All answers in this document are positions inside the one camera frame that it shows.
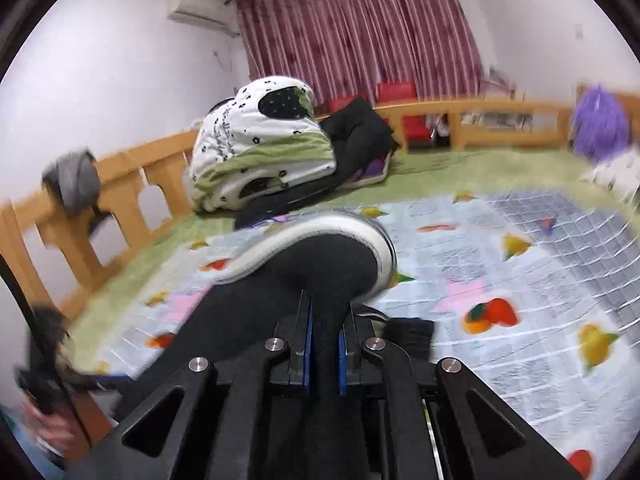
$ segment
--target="bed sheet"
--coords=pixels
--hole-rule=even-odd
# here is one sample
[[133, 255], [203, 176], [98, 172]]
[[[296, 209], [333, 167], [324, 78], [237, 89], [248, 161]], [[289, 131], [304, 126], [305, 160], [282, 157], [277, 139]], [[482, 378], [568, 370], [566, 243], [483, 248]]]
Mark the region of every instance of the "bed sheet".
[[[369, 304], [436, 321], [434, 360], [460, 358], [560, 453], [587, 450], [590, 478], [605, 478], [640, 427], [640, 245], [628, 222], [540, 191], [348, 209], [375, 217], [398, 256], [395, 285]], [[93, 366], [138, 375], [215, 283], [224, 259], [297, 216], [179, 246]], [[506, 300], [512, 316], [469, 330], [474, 307], [494, 298]], [[591, 331], [608, 348], [598, 358], [583, 344]]]
[[[429, 152], [396, 155], [388, 178], [380, 184], [361, 189], [336, 192], [325, 205], [356, 206], [367, 203], [398, 202], [453, 193], [460, 189], [472, 192], [551, 189], [571, 197], [584, 207], [615, 210], [640, 228], [640, 217], [609, 193], [580, 182], [589, 169], [569, 152], [549, 150], [479, 150], [465, 152]], [[82, 370], [91, 368], [98, 346], [120, 321], [132, 300], [179, 246], [190, 240], [230, 232], [231, 213], [207, 217], [191, 215], [180, 220], [164, 237], [140, 254], [92, 297], [82, 316], [71, 329], [72, 363]]]

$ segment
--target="white pillow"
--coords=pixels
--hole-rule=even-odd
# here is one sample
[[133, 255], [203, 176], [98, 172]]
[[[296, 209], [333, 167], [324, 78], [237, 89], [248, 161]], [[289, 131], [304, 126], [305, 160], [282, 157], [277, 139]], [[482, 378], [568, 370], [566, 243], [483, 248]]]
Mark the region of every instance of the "white pillow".
[[615, 158], [601, 162], [580, 180], [610, 190], [622, 202], [629, 203], [640, 188], [640, 152], [633, 146]]

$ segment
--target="black metal bracket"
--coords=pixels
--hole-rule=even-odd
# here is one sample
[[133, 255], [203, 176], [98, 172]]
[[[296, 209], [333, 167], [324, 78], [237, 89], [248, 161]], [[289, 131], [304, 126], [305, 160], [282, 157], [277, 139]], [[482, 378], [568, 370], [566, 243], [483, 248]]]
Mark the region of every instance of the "black metal bracket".
[[65, 476], [71, 480], [169, 480], [215, 368], [194, 358], [142, 402]]
[[288, 355], [287, 342], [275, 337], [255, 343], [240, 357], [213, 445], [207, 479], [255, 477], [257, 428], [267, 374], [271, 365]]
[[[66, 478], [260, 478], [262, 422], [269, 419], [263, 412], [273, 397], [306, 395], [311, 303], [303, 292], [298, 314], [280, 320], [276, 337], [256, 342], [237, 359], [191, 360]], [[580, 479], [457, 359], [433, 364], [411, 358], [376, 338], [370, 320], [352, 312], [342, 334], [345, 393], [360, 397], [378, 421], [371, 436], [383, 480]]]

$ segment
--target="wooden bed frame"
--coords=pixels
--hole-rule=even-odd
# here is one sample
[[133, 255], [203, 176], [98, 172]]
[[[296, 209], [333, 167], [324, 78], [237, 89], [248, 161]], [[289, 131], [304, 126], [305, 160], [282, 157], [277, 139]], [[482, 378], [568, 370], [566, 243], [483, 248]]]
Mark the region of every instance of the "wooden bed frame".
[[[634, 123], [634, 137], [640, 139], [640, 96], [621, 94]], [[450, 143], [453, 150], [467, 146], [517, 146], [523, 148], [561, 148], [570, 140], [571, 107], [550, 103], [509, 100], [450, 100], [411, 102], [376, 108], [394, 129], [401, 152], [408, 151], [402, 117], [424, 114], [448, 114]], [[539, 132], [491, 130], [482, 126], [463, 126], [465, 112], [508, 112], [516, 114], [555, 114], [556, 127]], [[23, 233], [37, 229], [46, 246], [58, 248], [78, 280], [79, 288], [56, 306], [73, 321], [101, 286], [124, 268], [136, 253], [154, 237], [165, 234], [176, 219], [191, 212], [184, 189], [182, 172], [190, 160], [197, 130], [154, 140], [116, 153], [96, 163], [102, 188], [98, 206], [110, 211], [124, 235], [128, 248], [103, 266], [88, 237], [90, 210], [68, 217], [55, 199], [42, 189], [20, 202], [8, 202], [0, 208], [0, 253], [15, 273], [31, 304], [53, 304], [25, 247]], [[146, 181], [158, 186], [166, 199], [171, 218], [150, 231], [138, 205], [138, 194]]]

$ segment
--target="curtain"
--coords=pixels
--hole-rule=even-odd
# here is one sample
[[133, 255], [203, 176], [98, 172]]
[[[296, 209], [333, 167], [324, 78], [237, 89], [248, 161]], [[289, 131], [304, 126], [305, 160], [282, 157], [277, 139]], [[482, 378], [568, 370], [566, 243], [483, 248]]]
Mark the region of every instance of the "curtain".
[[418, 96], [478, 93], [482, 65], [458, 0], [236, 0], [252, 78], [289, 75], [318, 103], [378, 82]]

